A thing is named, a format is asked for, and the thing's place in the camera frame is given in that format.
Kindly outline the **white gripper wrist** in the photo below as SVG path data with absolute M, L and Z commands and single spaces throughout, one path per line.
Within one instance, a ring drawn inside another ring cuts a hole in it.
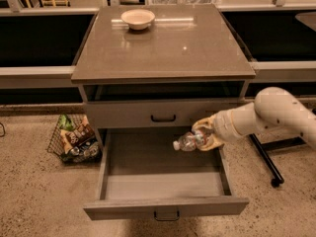
M 231 142 L 236 139 L 234 125 L 231 120 L 230 111 L 220 111 L 216 115 L 208 118 L 202 118 L 196 121 L 192 126 L 192 131 L 201 129 L 214 131 L 214 134 L 205 136 L 197 146 L 200 151 L 209 151 L 218 148 L 225 142 Z

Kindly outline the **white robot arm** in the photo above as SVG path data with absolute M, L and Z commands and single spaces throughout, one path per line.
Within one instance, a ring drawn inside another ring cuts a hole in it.
M 316 149 L 316 115 L 278 87 L 261 90 L 252 103 L 198 120 L 192 126 L 192 132 L 204 128 L 210 131 L 210 141 L 198 148 L 208 151 L 273 127 L 286 127 Z

